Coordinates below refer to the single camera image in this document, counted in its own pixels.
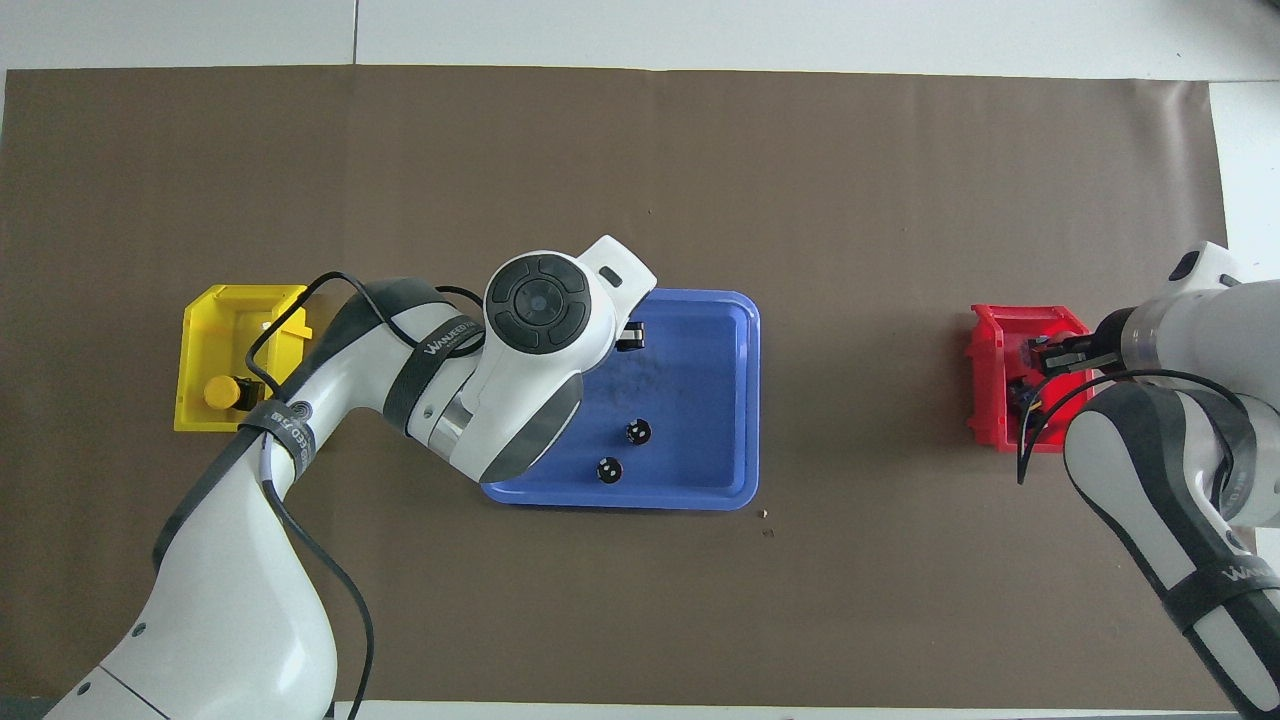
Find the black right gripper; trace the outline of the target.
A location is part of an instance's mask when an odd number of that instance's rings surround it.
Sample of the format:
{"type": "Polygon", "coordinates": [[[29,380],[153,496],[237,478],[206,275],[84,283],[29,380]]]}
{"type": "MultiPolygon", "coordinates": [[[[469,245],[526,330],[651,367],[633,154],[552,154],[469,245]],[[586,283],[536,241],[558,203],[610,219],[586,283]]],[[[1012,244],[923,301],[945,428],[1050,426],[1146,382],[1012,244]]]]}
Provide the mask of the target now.
{"type": "Polygon", "coordinates": [[[1044,377],[1073,374],[1084,370],[1097,370],[1103,374],[1129,370],[1123,356],[1125,325],[1134,307],[1123,307],[1110,313],[1089,334],[1041,334],[1028,341],[1033,354],[1039,357],[1039,370],[1044,377]]]}

